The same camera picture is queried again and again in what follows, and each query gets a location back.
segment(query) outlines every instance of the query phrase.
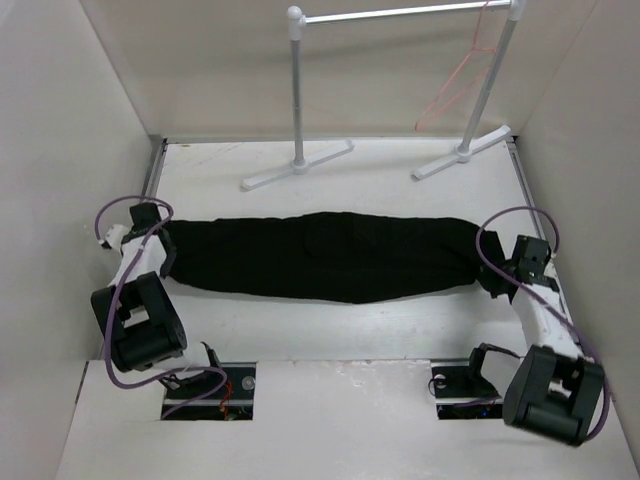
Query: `folded black fabric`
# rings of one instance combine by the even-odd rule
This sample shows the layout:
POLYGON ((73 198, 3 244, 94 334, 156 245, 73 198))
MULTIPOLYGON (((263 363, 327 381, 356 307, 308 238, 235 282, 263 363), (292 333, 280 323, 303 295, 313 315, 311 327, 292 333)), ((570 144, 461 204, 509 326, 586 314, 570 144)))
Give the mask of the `folded black fabric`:
MULTIPOLYGON (((367 303, 476 281, 478 226, 456 218, 314 213, 295 218, 172 221, 170 276, 218 292, 367 303)), ((483 252, 504 260, 498 235, 483 252)))

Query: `cable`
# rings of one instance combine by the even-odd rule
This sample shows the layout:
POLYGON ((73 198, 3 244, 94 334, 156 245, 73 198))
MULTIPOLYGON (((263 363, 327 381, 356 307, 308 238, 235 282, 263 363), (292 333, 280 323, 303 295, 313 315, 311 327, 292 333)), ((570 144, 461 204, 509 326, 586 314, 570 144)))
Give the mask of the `cable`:
POLYGON ((194 398, 190 398, 187 399, 181 403, 179 403, 178 405, 170 408, 169 410, 167 410, 166 412, 164 412, 162 414, 162 419, 167 418, 169 415, 171 415, 173 412, 175 412, 176 410, 189 405, 191 402, 194 402, 196 400, 202 400, 203 398, 208 397, 209 395, 213 395, 214 393, 216 393, 218 390, 220 390, 224 384, 227 382, 227 374, 220 368, 216 368, 216 367, 188 367, 186 369, 184 368, 173 368, 171 370, 167 370, 166 372, 160 373, 158 375, 154 375, 150 378, 147 378, 146 380, 142 380, 140 382, 135 382, 135 383, 124 383, 122 381, 120 381, 115 374, 115 371, 113 369, 113 363, 111 361, 111 336, 113 335, 113 324, 115 321, 115 316, 116 316, 116 311, 118 309, 118 303, 119 303, 119 299, 120 299, 120 295, 122 293, 122 289, 124 287, 124 284, 126 283, 129 275, 131 274, 133 267, 135 267, 136 263, 138 263, 138 261, 140 260, 140 257, 142 256, 142 252, 144 251, 144 247, 146 246, 147 242, 149 241, 149 239, 151 238, 151 236, 156 233, 158 230, 160 230, 169 220, 171 220, 171 218, 173 217, 173 208, 171 207, 171 205, 169 205, 167 202, 163 201, 163 200, 159 200, 157 198, 154 197, 145 197, 143 195, 127 195, 124 197, 119 197, 116 198, 115 200, 110 201, 109 203, 107 203, 104 207, 102 207, 99 211, 98 214, 96 215, 95 221, 94 221, 94 232, 96 235, 96 238, 99 242, 102 241, 102 238, 100 236, 100 219, 102 218, 102 215, 104 215, 104 213, 111 208, 113 205, 126 201, 126 200, 142 200, 142 201, 147 201, 147 202, 154 202, 157 203, 158 205, 164 207, 167 210, 167 216, 165 218, 163 218, 161 221, 159 221, 157 224, 155 224, 151 229, 149 229, 149 231, 145 234, 145 236, 142 239, 142 244, 140 245, 140 248, 138 249, 138 252, 136 253, 136 255, 133 257, 133 259, 131 260, 131 263, 129 265, 127 265, 127 268, 124 271, 124 274, 122 275, 122 277, 120 278, 120 281, 118 281, 118 283, 116 284, 116 288, 115 291, 113 293, 113 298, 111 299, 111 304, 109 305, 109 313, 107 315, 107 325, 105 328, 105 332, 104 332, 104 360, 105 360, 105 365, 107 367, 107 375, 109 376, 109 379, 111 380, 111 382, 118 388, 122 388, 123 390, 133 390, 135 388, 139 388, 139 387, 143 387, 145 385, 148 385, 152 382, 155 382, 157 380, 160 380, 164 377, 167 377, 169 375, 172 374, 176 374, 176 373, 183 373, 185 371, 187 372, 212 372, 212 373, 217 373, 218 375, 220 375, 222 377, 222 380, 220 381, 220 383, 218 385, 216 385, 215 388, 211 389, 210 391, 203 393, 201 395, 198 395, 194 398))
MULTIPOLYGON (((602 365, 602 361, 600 360, 598 353, 596 352, 595 348, 593 348, 589 340, 584 335, 582 335, 580 331, 562 313, 560 313, 554 307, 549 305, 540 295, 534 292, 527 285, 525 285, 522 282, 519 282, 518 280, 513 278, 511 275, 508 275, 507 273, 500 270, 500 268, 494 265, 491 262, 491 260, 489 260, 485 256, 485 254, 482 252, 480 239, 482 237, 482 234, 486 230, 486 228, 489 226, 489 224, 491 224, 491 222, 493 222, 495 219, 502 217, 503 215, 506 215, 512 212, 523 211, 523 210, 529 211, 529 212, 536 212, 544 216, 549 221, 549 223, 551 224, 551 228, 553 228, 553 234, 555 236, 555 245, 552 251, 554 255, 558 252, 560 248, 560 231, 558 230, 558 225, 553 220, 551 215, 549 215, 546 211, 540 208, 521 206, 521 207, 511 207, 511 208, 502 210, 496 213, 495 215, 491 216, 486 222, 484 222, 480 226, 480 228, 478 229, 478 233, 476 234, 476 250, 478 251, 478 255, 480 256, 480 259, 487 265, 487 267, 493 270, 496 274, 500 275, 502 278, 504 278, 506 281, 508 281, 512 285, 515 285, 516 287, 521 288, 522 290, 527 292, 527 294, 529 294, 536 301, 538 301, 543 307, 545 307, 554 317, 558 319, 558 321, 562 325, 564 325, 564 327, 570 333, 572 333, 579 340, 585 355, 593 358, 595 363, 602 365)), ((607 417, 609 416, 610 403, 611 403, 611 387, 609 386, 609 381, 607 380, 607 377, 605 375, 604 387, 602 389, 602 412, 600 413, 600 418, 598 419, 598 422, 596 423, 596 425, 593 427, 593 430, 591 430, 591 432, 589 432, 589 434, 585 437, 585 442, 588 442, 589 440, 593 440, 604 428, 604 424, 606 423, 607 417)))
POLYGON ((227 387, 227 393, 222 397, 222 400, 220 400, 220 411, 224 414, 224 419, 226 420, 229 416, 229 407, 225 407, 224 402, 231 400, 231 392, 233 392, 233 383, 231 383, 231 380, 225 384, 225 387, 227 387))
POLYGON ((502 353, 504 355, 509 355, 510 357, 522 358, 521 355, 518 355, 516 352, 514 352, 513 350, 509 350, 508 348, 499 347, 498 345, 493 345, 491 343, 483 343, 480 347, 482 347, 483 345, 487 352, 502 353))
POLYGON ((429 393, 431 394, 432 397, 437 398, 435 389, 440 385, 444 385, 444 379, 432 378, 431 380, 429 380, 429 383, 427 383, 427 390, 429 390, 429 393))

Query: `white floor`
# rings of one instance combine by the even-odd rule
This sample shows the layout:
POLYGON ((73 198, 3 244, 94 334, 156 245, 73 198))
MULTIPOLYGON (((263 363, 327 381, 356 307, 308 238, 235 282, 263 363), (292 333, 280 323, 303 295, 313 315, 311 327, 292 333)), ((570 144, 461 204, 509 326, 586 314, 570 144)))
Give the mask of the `white floor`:
POLYGON ((578 449, 438 420, 426 361, 260 362, 256 378, 253 421, 160 422, 159 384, 119 390, 92 362, 57 480, 638 478, 615 414, 578 449))
MULTIPOLYGON (((307 153, 335 142, 306 142, 307 153)), ((291 142, 170 145, 157 196, 176 217, 286 217, 355 211, 399 217, 453 216, 481 223, 525 204, 505 143, 416 182, 410 172, 455 145, 451 140, 355 140, 355 150, 251 192, 242 178, 282 165, 291 142)), ((517 234, 534 234, 527 213, 495 223, 505 253, 517 234)), ((370 305, 217 294, 168 282, 192 344, 206 340, 223 361, 466 357, 481 341, 523 351, 506 299, 478 287, 370 305)))
MULTIPOLYGON (((211 220, 351 210, 481 223, 525 203, 504 143, 432 179, 410 179, 452 145, 358 140, 346 157, 249 193, 240 180, 288 161, 290 143, 172 145, 158 196, 178 218, 211 220)), ((496 228, 507 254, 517 234, 534 233, 527 214, 496 228)), ((615 411, 601 436, 572 449, 501 420, 438 421, 428 361, 335 361, 466 357, 481 341, 524 352, 507 301, 476 287, 360 306, 169 291, 192 344, 207 340, 223 361, 259 360, 255 419, 160 422, 159 384, 122 391, 92 362, 57 480, 638 478, 615 411)))

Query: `white wall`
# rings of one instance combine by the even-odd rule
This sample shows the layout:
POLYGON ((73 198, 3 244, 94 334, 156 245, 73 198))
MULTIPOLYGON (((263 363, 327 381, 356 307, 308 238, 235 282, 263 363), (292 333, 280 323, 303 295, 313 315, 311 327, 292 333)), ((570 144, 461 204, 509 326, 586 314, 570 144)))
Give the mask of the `white wall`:
POLYGON ((107 266, 92 215, 150 145, 77 0, 0 0, 0 476, 55 476, 107 266))
MULTIPOLYGON (((308 15, 454 0, 300 0, 308 15)), ((596 0, 535 0, 518 26, 481 129, 518 132, 596 0)), ((82 0, 149 133, 291 136, 285 12, 295 0, 82 0)), ((506 12, 486 15, 495 45, 506 12)), ((309 134, 408 135, 466 55, 477 14, 318 26, 303 39, 309 134)), ((473 62, 454 88, 489 62, 473 62)), ((459 136, 477 88, 426 130, 459 136)))
POLYGON ((600 350, 640 458, 640 3, 600 0, 519 140, 536 203, 562 230, 558 267, 600 350))

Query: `white metal pole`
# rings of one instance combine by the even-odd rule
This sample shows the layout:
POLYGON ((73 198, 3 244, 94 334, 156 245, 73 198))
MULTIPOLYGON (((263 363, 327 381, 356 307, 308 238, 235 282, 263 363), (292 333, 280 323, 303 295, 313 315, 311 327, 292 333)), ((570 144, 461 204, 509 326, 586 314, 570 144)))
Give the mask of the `white metal pole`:
POLYGON ((370 12, 340 13, 336 15, 322 15, 306 17, 305 25, 327 25, 330 23, 357 22, 361 20, 376 20, 392 17, 408 17, 413 15, 429 15, 439 13, 465 13, 487 10, 503 10, 511 6, 511 0, 491 0, 489 2, 466 2, 449 5, 431 5, 428 7, 394 8, 391 10, 374 10, 370 12))
POLYGON ((291 86, 293 93, 293 129, 295 156, 291 162, 296 173, 304 173, 309 164, 304 158, 304 141, 302 138, 302 100, 300 93, 300 41, 302 40, 302 10, 290 7, 287 10, 289 19, 289 39, 291 40, 291 86))
POLYGON ((476 101, 476 106, 473 108, 473 113, 471 113, 471 117, 469 118, 469 123, 467 124, 467 129, 464 132, 462 143, 458 147, 459 153, 464 154, 469 151, 469 145, 471 144, 471 140, 473 139, 473 134, 475 133, 476 128, 478 128, 480 118, 482 118, 482 113, 487 106, 489 95, 491 95, 491 89, 493 88, 493 84, 496 81, 496 77, 498 76, 498 72, 500 71, 500 66, 502 65, 502 60, 504 59, 505 53, 507 53, 509 41, 511 40, 513 31, 515 30, 517 24, 518 22, 516 20, 507 20, 507 23, 502 30, 500 41, 498 42, 498 46, 496 47, 496 53, 493 55, 493 60, 491 61, 491 66, 489 67, 489 73, 487 73, 487 77, 484 79, 482 90, 480 90, 480 95, 478 96, 478 100, 476 101))

